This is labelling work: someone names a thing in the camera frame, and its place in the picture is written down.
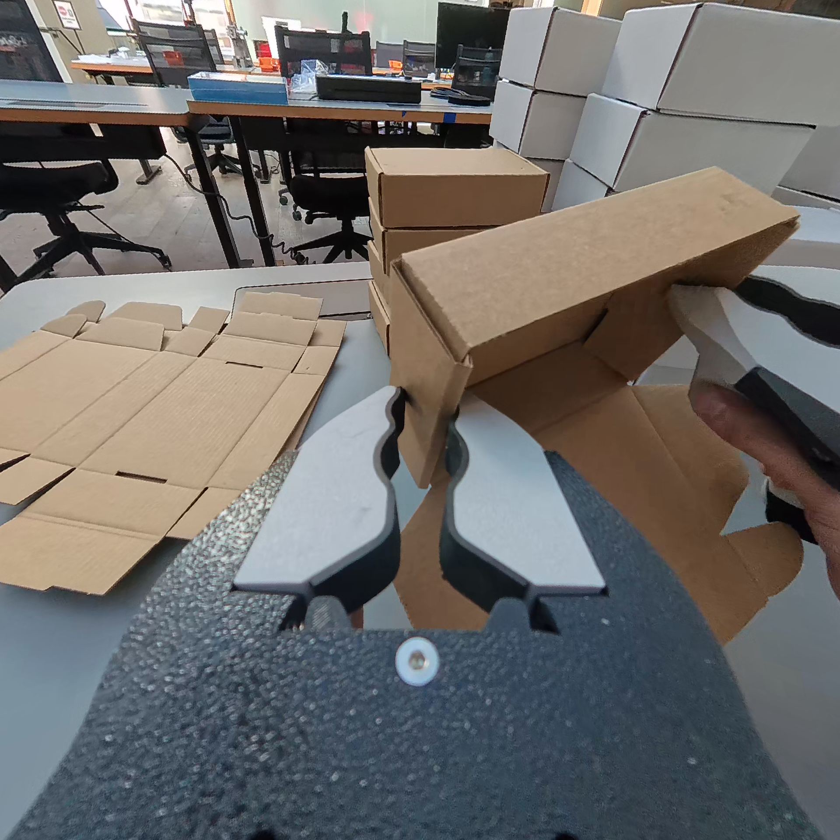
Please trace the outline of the black computer monitor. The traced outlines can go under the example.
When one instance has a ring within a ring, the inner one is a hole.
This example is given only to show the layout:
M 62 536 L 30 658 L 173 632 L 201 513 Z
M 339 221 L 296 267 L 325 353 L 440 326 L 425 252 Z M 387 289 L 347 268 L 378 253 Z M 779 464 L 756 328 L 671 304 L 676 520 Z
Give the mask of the black computer monitor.
M 459 46 L 502 49 L 510 12 L 508 7 L 439 2 L 435 40 L 436 69 L 453 69 Z

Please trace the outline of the person's right hand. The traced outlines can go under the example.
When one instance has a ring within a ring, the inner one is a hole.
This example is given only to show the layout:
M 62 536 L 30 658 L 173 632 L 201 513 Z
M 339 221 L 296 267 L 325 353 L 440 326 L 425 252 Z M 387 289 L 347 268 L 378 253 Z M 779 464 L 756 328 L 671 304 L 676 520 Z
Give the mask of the person's right hand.
M 759 463 L 776 489 L 796 496 L 805 521 L 824 552 L 834 594 L 839 596 L 838 491 L 808 465 L 784 430 L 740 394 L 702 383 L 689 400 L 695 413 L 717 436 Z

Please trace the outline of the brown cardboard box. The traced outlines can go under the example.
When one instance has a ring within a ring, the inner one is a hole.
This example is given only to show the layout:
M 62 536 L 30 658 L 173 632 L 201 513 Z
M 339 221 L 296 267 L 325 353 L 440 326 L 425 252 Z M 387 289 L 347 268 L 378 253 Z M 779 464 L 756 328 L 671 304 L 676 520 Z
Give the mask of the brown cardboard box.
M 477 629 L 444 581 L 445 430 L 464 391 L 566 459 L 677 574 L 721 645 L 793 582 L 783 524 L 722 535 L 749 472 L 687 387 L 630 385 L 682 332 L 676 283 L 735 288 L 799 227 L 791 206 L 718 168 L 404 254 L 392 267 L 391 383 L 402 461 L 425 499 L 396 592 L 414 627 Z
M 371 318 L 380 337 L 385 353 L 391 357 L 391 315 L 384 304 L 380 292 L 373 280 L 367 283 Z
M 399 262 L 403 255 L 396 255 L 390 263 L 383 261 L 373 239 L 366 244 L 369 262 L 371 265 L 371 276 L 383 299 L 391 296 L 392 277 L 388 273 L 390 268 Z
M 438 245 L 456 238 L 482 233 L 492 227 L 384 227 L 369 198 L 371 243 L 383 265 L 408 251 Z
M 504 149 L 369 147 L 375 219 L 393 228 L 492 228 L 540 214 L 550 175 Z

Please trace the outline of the flat brown cardboard sheet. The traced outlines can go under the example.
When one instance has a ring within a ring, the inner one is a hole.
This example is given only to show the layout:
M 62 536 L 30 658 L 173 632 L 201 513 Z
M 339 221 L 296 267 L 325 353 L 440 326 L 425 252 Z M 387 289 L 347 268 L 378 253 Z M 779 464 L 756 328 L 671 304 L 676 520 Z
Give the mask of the flat brown cardboard sheet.
M 105 595 L 195 537 L 295 444 L 347 323 L 235 314 L 153 346 L 151 324 L 40 329 L 2 352 L 1 581 Z
M 188 322 L 183 319 L 182 309 L 173 304 L 130 301 L 113 309 L 108 316 L 105 314 L 106 308 L 105 301 L 99 299 L 84 301 L 64 315 L 48 321 L 40 330 L 76 339 L 83 333 L 92 331 L 103 320 L 116 320 L 120 325 L 125 322 L 151 324 L 152 343 L 155 347 L 158 343 L 163 343 L 164 339 L 174 337 L 188 328 L 211 335 L 218 334 L 235 314 L 270 314 L 302 321 L 317 321 L 322 309 L 322 299 L 282 291 L 246 290 L 239 299 L 237 308 L 228 311 L 200 307 Z

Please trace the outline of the black display board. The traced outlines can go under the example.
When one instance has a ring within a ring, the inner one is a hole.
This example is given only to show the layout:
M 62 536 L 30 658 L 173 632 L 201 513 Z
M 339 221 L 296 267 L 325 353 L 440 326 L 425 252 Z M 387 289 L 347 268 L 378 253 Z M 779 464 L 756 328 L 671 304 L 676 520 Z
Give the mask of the black display board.
M 26 1 L 1 2 L 1 80 L 62 81 Z

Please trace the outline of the blue flat box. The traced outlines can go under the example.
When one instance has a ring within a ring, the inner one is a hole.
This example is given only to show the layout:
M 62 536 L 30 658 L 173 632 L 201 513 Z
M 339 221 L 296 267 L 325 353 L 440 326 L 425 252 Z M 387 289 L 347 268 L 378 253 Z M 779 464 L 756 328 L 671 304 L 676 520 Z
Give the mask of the blue flat box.
M 288 105 L 286 79 L 270 73 L 200 71 L 189 76 L 187 84 L 193 99 L 198 102 Z

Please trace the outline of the grey desk with black legs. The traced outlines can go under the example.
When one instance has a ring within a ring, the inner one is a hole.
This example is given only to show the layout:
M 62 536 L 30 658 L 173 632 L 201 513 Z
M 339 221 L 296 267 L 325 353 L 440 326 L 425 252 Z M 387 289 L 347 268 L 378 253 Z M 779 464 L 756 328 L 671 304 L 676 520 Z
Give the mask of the grey desk with black legs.
M 185 93 L 2 80 L 1 164 L 60 167 L 166 155 L 161 128 L 193 130 Z

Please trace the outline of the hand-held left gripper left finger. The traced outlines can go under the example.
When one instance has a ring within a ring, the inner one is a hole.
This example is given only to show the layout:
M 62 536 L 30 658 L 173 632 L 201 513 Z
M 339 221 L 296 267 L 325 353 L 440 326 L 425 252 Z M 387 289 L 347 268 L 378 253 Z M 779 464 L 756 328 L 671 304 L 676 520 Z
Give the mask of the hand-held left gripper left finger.
M 299 447 L 234 578 L 241 592 L 330 596 L 360 610 L 396 577 L 396 493 L 405 393 L 386 385 Z

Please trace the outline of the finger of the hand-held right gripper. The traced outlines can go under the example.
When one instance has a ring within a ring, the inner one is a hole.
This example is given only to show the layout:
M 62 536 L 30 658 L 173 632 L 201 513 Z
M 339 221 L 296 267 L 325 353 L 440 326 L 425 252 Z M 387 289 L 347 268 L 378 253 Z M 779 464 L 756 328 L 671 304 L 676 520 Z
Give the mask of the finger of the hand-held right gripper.
M 668 307 L 699 358 L 693 382 L 732 390 L 809 463 L 839 461 L 838 306 L 781 283 L 675 284 Z
M 761 266 L 738 285 L 738 298 L 796 329 L 839 328 L 839 271 Z

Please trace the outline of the black mesh office chair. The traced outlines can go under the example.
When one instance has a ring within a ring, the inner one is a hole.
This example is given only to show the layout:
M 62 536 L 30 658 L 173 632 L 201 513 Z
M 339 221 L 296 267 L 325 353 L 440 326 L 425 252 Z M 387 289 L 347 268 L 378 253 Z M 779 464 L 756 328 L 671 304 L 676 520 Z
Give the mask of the black mesh office chair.
M 458 45 L 451 91 L 467 103 L 493 102 L 502 49 Z
M 135 33 L 150 63 L 155 81 L 161 87 L 188 88 L 187 78 L 200 71 L 215 72 L 224 67 L 224 57 L 215 35 L 197 23 L 156 24 L 132 20 Z M 164 49 L 183 53 L 185 67 L 168 67 L 162 60 Z
M 372 76 L 371 39 L 368 32 L 331 33 L 275 27 L 280 72 L 290 80 L 303 72 L 305 61 L 317 62 L 330 75 Z

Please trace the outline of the long black case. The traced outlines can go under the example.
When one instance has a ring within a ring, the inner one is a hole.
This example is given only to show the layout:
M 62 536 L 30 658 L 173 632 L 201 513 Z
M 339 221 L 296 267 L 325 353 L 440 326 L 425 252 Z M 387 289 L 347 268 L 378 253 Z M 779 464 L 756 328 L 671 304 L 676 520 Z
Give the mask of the long black case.
M 325 101 L 381 102 L 417 106 L 422 103 L 419 80 L 342 74 L 315 76 L 317 96 Z

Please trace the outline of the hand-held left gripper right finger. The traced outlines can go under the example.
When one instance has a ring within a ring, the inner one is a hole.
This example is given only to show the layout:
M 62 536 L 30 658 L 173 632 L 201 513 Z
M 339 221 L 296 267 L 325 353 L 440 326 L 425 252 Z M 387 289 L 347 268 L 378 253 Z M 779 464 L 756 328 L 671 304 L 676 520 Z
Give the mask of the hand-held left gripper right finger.
M 462 399 L 445 447 L 443 579 L 487 631 L 558 632 L 548 601 L 606 583 L 541 445 L 481 399 Z

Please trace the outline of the pile of white cardboard boxes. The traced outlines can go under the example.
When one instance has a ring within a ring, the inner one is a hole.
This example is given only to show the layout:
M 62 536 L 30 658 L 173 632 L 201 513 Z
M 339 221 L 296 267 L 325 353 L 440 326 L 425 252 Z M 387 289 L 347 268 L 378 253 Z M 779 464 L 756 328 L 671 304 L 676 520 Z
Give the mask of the pile of white cardboard boxes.
M 722 3 L 622 21 L 510 12 L 489 133 L 549 171 L 542 210 L 716 166 L 771 194 L 838 127 L 839 23 Z

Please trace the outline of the wood-edged desk with black legs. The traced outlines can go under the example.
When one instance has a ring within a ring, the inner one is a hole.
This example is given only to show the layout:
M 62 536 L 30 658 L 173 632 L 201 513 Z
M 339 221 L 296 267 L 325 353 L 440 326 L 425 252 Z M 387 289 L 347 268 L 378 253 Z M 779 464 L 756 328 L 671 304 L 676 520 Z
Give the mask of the wood-edged desk with black legs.
M 489 139 L 492 107 L 422 94 L 417 107 L 381 102 L 291 99 L 286 106 L 189 101 L 195 116 L 226 117 L 243 172 L 248 222 L 259 241 L 264 264 L 277 264 L 276 251 L 293 246 L 269 231 L 251 152 L 277 152 L 282 181 L 288 187 L 292 155 L 363 155 L 369 147 L 477 149 Z

